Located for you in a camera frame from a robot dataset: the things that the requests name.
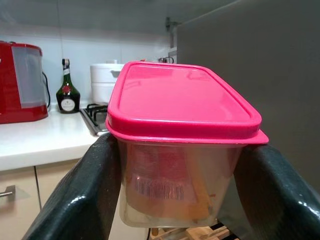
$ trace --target backsplash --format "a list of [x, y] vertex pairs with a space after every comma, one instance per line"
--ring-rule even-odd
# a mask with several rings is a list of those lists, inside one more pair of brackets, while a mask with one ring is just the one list
[[90, 65], [118, 60], [118, 63], [146, 59], [156, 61], [170, 49], [166, 34], [60, 28], [12, 24], [0, 21], [0, 41], [32, 44], [42, 49], [42, 69], [49, 82], [51, 102], [62, 84], [62, 58], [70, 59], [71, 79], [81, 101], [91, 100]]

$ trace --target clear plastic container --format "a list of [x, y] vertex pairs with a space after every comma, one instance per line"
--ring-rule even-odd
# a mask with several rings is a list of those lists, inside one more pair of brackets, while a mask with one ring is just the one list
[[127, 63], [106, 119], [120, 148], [122, 221], [143, 228], [210, 226], [242, 147], [268, 142], [261, 121], [207, 68]]
[[212, 225], [242, 149], [123, 141], [119, 147], [120, 217], [145, 228]]

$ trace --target white pot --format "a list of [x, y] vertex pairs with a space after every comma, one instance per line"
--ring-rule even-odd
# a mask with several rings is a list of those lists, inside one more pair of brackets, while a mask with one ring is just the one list
[[107, 105], [123, 64], [98, 63], [90, 66], [92, 100]]

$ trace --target barcode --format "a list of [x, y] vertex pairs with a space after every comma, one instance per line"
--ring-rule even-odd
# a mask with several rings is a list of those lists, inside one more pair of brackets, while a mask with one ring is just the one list
[[150, 180], [134, 177], [134, 189], [145, 196], [163, 200], [184, 200], [185, 191], [182, 184], [169, 181]]

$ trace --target drawer handle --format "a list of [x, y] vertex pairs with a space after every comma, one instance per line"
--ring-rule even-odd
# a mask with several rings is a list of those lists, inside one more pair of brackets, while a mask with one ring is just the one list
[[16, 186], [15, 185], [7, 186], [4, 192], [0, 192], [0, 198], [15, 195], [15, 194], [16, 194]]

